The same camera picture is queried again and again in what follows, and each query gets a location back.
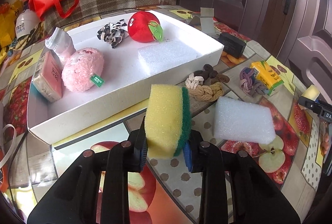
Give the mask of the white towel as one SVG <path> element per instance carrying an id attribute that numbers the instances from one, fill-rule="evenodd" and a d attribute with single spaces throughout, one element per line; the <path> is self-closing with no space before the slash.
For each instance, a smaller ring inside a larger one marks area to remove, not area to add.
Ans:
<path id="1" fill-rule="evenodd" d="M 76 52 L 71 36 L 61 28 L 55 28 L 53 34 L 45 40 L 45 46 L 55 52 L 62 66 Z"/>

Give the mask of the yellow bamboo tissue pack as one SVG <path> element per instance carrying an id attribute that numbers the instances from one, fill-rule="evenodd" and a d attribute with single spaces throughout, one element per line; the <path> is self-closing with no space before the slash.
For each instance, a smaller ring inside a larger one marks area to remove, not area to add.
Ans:
<path id="1" fill-rule="evenodd" d="M 266 61 L 252 62 L 250 68 L 254 70 L 254 77 L 266 86 L 268 96 L 278 92 L 284 84 L 278 73 Z"/>

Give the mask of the black white patterned scrunchie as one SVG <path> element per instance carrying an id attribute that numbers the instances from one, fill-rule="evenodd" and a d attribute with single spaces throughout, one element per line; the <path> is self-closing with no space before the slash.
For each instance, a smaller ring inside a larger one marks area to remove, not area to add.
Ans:
<path id="1" fill-rule="evenodd" d="M 107 23 L 97 32 L 97 38 L 107 42 L 111 45 L 111 48 L 114 49 L 129 36 L 126 28 L 127 23 L 124 19 L 121 19 L 116 23 Z"/>

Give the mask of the dark wooden door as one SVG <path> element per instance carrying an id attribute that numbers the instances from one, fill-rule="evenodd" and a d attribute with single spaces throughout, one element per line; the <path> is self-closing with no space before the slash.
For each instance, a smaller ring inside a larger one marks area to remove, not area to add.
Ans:
<path id="1" fill-rule="evenodd" d="M 257 41 L 307 85 L 331 91 L 331 0 L 177 0 Z"/>

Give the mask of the yellow gift bag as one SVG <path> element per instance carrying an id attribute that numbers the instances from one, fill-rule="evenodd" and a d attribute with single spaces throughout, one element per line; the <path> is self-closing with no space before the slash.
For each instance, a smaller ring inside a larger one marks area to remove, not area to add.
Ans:
<path id="1" fill-rule="evenodd" d="M 13 4 L 1 4 L 0 13 L 0 44 L 1 48 L 9 46 L 14 40 L 16 20 L 22 12 L 22 2 L 17 0 Z"/>

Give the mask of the plaid covered bench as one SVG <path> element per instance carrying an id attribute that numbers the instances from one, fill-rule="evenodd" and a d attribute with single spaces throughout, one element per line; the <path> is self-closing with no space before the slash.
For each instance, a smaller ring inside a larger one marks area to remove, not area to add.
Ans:
<path id="1" fill-rule="evenodd" d="M 47 34 L 51 34 L 56 27 L 65 28 L 83 20 L 112 12 L 145 6 L 175 5 L 176 1 L 177 0 L 79 0 L 78 6 L 66 19 L 61 18 L 54 8 L 48 10 L 44 17 L 44 30 Z"/>

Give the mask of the black charger block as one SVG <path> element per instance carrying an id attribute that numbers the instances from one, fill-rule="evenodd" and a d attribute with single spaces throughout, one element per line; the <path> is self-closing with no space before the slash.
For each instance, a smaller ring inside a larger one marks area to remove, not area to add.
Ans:
<path id="1" fill-rule="evenodd" d="M 223 50 L 234 58 L 240 58 L 247 45 L 243 40 L 229 33 L 221 33 L 218 37 L 218 41 L 224 45 Z"/>

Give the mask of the white shallow cardboard box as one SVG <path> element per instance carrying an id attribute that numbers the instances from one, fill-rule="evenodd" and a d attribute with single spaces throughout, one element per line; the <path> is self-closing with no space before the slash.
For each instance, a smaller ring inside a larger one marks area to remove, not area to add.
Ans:
<path id="1" fill-rule="evenodd" d="M 92 47 L 103 53 L 104 84 L 83 93 L 63 89 L 62 98 L 54 103 L 45 100 L 32 86 L 28 98 L 28 130 L 47 144 L 57 143 L 147 99 L 153 84 L 176 85 L 205 64 L 218 64 L 224 48 L 218 40 L 164 13 L 153 11 L 152 14 L 159 19 L 164 31 L 163 45 L 171 46 L 174 58 L 181 55 L 175 48 L 182 45 L 195 51 L 196 57 L 182 65 L 156 70 L 140 63 L 138 50 L 145 47 L 144 43 L 126 38 L 112 49 L 97 38 L 97 31 L 106 23 L 128 20 L 131 13 L 71 29 L 68 33 L 76 50 Z"/>

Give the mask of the white foam block in box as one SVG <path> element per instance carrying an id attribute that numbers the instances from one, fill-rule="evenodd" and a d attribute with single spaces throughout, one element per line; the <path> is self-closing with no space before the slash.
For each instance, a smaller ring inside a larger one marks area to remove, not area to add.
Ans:
<path id="1" fill-rule="evenodd" d="M 141 68 L 147 75 L 167 71 L 193 59 L 197 52 L 180 41 L 162 42 L 138 49 Z"/>

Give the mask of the white foam block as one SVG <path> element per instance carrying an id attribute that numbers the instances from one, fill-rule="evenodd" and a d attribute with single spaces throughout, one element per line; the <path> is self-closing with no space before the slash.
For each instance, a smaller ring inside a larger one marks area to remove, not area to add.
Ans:
<path id="1" fill-rule="evenodd" d="M 216 102 L 213 136 L 223 140 L 269 144 L 276 133 L 269 108 L 220 97 Z"/>
<path id="2" fill-rule="evenodd" d="M 138 49 L 141 68 L 147 75 L 167 71 L 193 59 L 197 52 L 180 41 L 162 42 Z"/>

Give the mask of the pink plush pig toy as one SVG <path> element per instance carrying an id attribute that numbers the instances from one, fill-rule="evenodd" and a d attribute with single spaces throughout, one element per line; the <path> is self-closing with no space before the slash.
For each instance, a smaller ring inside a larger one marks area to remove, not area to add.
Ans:
<path id="1" fill-rule="evenodd" d="M 62 71 L 64 86 L 71 92 L 85 92 L 92 86 L 104 84 L 101 77 L 104 68 L 103 54 L 96 48 L 83 48 L 67 60 Z"/>

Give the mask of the pink tissue pack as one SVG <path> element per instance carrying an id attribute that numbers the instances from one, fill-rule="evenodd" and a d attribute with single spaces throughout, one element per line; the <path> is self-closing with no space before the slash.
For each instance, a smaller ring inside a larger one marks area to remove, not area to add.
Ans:
<path id="1" fill-rule="evenodd" d="M 38 60 L 32 83 L 50 103 L 62 98 L 61 69 L 51 51 L 41 55 Z"/>

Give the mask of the white helmet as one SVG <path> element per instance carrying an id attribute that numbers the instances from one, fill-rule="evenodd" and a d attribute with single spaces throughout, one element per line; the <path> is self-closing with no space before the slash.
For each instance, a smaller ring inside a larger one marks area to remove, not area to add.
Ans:
<path id="1" fill-rule="evenodd" d="M 32 29 L 34 29 L 39 23 L 40 19 L 34 11 L 31 11 L 30 9 L 24 10 L 16 20 L 15 33 L 17 39 L 29 35 Z"/>

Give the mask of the red plush apple toy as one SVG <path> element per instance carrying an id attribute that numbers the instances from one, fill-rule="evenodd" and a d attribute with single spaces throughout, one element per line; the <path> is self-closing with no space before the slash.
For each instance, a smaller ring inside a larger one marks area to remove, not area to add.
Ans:
<path id="1" fill-rule="evenodd" d="M 151 12 L 139 11 L 128 21 L 129 36 L 140 43 L 163 41 L 163 29 L 159 19 Z"/>

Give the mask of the yellow green sponge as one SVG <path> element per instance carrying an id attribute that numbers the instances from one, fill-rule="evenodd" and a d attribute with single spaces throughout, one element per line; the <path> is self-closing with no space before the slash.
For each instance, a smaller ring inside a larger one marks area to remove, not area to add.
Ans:
<path id="1" fill-rule="evenodd" d="M 145 116 L 149 158 L 169 159 L 178 156 L 190 132 L 190 97 L 187 88 L 153 84 Z"/>

